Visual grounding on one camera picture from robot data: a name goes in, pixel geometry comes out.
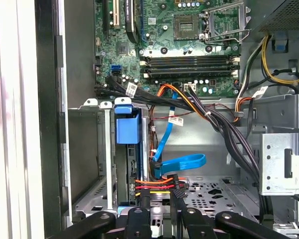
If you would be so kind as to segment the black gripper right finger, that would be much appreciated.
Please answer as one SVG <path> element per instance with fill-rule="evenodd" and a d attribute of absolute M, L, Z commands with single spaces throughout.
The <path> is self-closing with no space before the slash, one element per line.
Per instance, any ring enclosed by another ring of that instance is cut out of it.
<path fill-rule="evenodd" d="M 180 191 L 170 192 L 176 211 L 176 225 L 183 226 L 190 239 L 273 239 L 274 231 L 231 211 L 216 214 L 214 224 L 196 208 L 186 206 Z"/>

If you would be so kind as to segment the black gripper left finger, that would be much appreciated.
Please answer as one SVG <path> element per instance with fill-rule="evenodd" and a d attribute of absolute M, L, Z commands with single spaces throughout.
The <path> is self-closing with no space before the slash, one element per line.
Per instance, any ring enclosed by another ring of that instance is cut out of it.
<path fill-rule="evenodd" d="M 150 190 L 142 189 L 141 204 L 129 209 L 121 227 L 111 212 L 100 211 L 54 235 L 55 239 L 150 239 Z"/>

